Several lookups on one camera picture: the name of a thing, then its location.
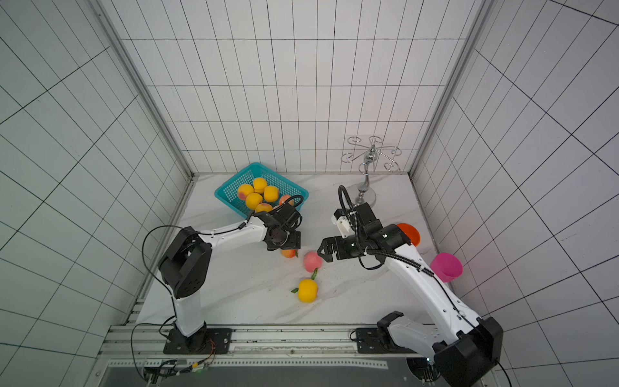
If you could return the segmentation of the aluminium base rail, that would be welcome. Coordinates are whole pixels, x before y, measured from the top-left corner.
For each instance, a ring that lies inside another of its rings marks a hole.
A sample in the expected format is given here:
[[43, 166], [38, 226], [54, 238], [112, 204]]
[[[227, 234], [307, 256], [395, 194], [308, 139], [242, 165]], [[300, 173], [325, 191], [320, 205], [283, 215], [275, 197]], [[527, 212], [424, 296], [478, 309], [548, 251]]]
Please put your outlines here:
[[214, 366], [358, 366], [383, 369], [388, 358], [433, 364], [435, 353], [361, 353], [357, 328], [375, 325], [214, 325], [187, 340], [169, 325], [112, 327], [99, 352], [109, 365], [143, 369], [205, 369]]

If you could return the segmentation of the teal plastic basket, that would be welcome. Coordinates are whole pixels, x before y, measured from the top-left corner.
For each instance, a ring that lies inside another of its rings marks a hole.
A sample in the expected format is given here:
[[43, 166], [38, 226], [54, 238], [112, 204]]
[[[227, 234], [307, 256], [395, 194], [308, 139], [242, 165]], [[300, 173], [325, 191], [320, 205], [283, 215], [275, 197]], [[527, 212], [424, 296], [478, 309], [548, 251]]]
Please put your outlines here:
[[238, 188], [243, 184], [253, 183], [253, 180], [259, 177], [264, 178], [269, 185], [277, 187], [280, 196], [299, 195], [303, 197], [303, 200], [308, 199], [310, 196], [306, 189], [257, 162], [251, 163], [249, 166], [241, 169], [237, 174], [224, 182], [214, 192], [214, 196], [241, 217], [245, 218], [250, 213], [250, 210], [246, 207], [244, 201], [238, 197]]

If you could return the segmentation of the yellow peach top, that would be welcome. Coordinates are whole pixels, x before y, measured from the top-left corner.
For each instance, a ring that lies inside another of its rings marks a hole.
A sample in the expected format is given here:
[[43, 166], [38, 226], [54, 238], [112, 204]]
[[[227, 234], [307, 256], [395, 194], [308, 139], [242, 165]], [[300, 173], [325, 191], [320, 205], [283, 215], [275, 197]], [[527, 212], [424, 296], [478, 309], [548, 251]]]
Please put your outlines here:
[[264, 188], [263, 198], [266, 203], [277, 203], [280, 199], [280, 190], [274, 185]]

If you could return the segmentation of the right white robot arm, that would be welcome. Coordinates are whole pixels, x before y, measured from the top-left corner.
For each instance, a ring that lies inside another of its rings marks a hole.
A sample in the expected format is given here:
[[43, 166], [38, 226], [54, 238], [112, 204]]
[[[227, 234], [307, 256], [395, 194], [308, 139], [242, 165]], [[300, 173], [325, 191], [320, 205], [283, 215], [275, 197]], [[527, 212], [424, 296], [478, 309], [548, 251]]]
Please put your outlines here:
[[341, 205], [332, 221], [340, 234], [322, 241], [319, 256], [326, 262], [375, 257], [380, 268], [404, 282], [433, 322], [424, 325], [393, 311], [374, 328], [356, 329], [359, 352], [417, 353], [450, 386], [473, 386], [498, 366], [501, 325], [482, 319], [448, 290], [400, 227], [383, 226], [366, 203]]

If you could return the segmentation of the pink plastic goblet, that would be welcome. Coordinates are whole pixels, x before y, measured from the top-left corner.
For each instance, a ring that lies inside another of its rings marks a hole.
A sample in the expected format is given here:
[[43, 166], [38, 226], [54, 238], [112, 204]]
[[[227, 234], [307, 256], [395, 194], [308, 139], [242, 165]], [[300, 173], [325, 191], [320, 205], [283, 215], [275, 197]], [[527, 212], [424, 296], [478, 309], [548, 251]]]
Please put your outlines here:
[[430, 263], [430, 269], [444, 283], [456, 280], [464, 272], [460, 260], [449, 253], [438, 254]]

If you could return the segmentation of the pink peach right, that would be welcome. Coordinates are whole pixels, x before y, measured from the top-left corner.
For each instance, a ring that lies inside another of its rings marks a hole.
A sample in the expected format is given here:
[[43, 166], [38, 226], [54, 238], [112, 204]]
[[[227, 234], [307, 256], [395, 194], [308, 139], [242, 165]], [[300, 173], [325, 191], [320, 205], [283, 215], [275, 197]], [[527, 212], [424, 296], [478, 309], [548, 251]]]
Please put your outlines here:
[[308, 273], [313, 273], [322, 267], [323, 259], [315, 251], [310, 251], [304, 255], [303, 264]]

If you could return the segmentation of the orange red peach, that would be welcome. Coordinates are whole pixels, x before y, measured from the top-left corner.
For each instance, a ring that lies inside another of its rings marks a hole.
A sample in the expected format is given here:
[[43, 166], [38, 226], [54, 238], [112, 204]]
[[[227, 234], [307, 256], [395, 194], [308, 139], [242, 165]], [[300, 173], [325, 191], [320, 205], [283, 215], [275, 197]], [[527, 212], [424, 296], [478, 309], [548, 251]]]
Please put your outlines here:
[[295, 258], [295, 257], [298, 257], [298, 250], [296, 250], [296, 249], [281, 250], [280, 253], [285, 258]]
[[283, 195], [280, 198], [280, 200], [279, 200], [279, 204], [282, 205], [282, 204], [286, 203], [290, 198], [291, 198], [291, 196], [288, 195], [288, 194]]

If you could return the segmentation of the yellow peach red spot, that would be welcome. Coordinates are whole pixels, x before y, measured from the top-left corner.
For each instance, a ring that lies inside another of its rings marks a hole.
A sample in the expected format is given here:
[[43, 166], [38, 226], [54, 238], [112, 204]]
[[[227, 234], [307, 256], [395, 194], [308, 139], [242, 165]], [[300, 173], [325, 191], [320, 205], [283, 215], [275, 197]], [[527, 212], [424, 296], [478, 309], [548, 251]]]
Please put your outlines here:
[[247, 200], [247, 197], [254, 192], [255, 190], [253, 185], [243, 184], [237, 190], [237, 197], [239, 198], [239, 200], [245, 202]]

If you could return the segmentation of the orange plastic bowl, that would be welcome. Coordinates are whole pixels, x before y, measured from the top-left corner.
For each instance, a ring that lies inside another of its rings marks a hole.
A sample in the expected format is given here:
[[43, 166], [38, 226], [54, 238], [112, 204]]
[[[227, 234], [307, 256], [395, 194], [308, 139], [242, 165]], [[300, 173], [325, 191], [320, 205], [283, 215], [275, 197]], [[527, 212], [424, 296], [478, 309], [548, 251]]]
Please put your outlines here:
[[412, 245], [418, 247], [421, 243], [421, 235], [417, 228], [407, 223], [399, 223], [400, 230], [409, 238]]

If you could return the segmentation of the silver metal cup rack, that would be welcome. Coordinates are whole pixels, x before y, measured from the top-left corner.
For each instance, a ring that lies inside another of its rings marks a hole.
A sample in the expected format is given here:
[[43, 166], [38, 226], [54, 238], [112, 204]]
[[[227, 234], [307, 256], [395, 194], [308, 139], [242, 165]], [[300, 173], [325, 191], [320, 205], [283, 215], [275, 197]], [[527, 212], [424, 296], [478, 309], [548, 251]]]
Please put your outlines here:
[[371, 187], [371, 173], [377, 171], [380, 161], [384, 168], [392, 174], [401, 172], [396, 158], [401, 156], [402, 150], [394, 145], [387, 145], [378, 135], [353, 135], [347, 138], [347, 144], [353, 146], [351, 152], [343, 153], [343, 164], [354, 164], [359, 161], [359, 173], [364, 180], [356, 186], [357, 196], [355, 204], [364, 203], [374, 206], [377, 194]]

